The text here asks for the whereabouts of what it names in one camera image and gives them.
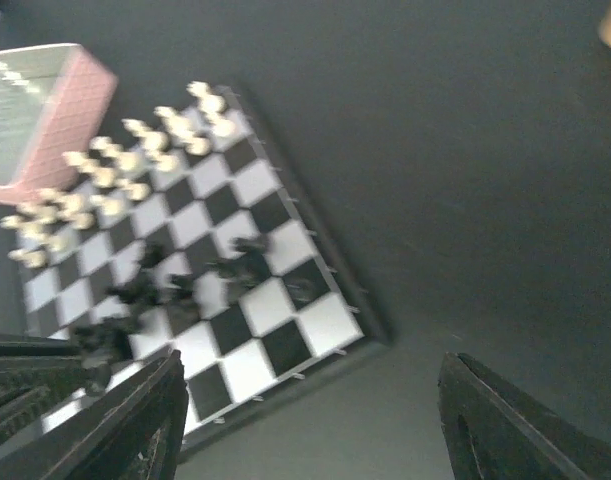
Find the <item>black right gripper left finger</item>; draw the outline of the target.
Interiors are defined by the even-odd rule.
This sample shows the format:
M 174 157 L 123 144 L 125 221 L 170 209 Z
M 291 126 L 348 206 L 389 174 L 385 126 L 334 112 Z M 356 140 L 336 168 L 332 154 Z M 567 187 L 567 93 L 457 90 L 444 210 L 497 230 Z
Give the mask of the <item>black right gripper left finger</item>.
M 0 460 L 0 479 L 172 479 L 188 408 L 172 350 Z

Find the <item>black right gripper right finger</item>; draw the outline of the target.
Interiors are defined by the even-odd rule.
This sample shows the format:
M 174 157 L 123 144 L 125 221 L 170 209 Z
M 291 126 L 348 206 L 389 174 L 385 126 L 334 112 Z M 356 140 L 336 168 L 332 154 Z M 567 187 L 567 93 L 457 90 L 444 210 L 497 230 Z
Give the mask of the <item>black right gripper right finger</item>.
M 455 479 L 611 479 L 609 444 L 475 358 L 445 354 L 438 388 Z

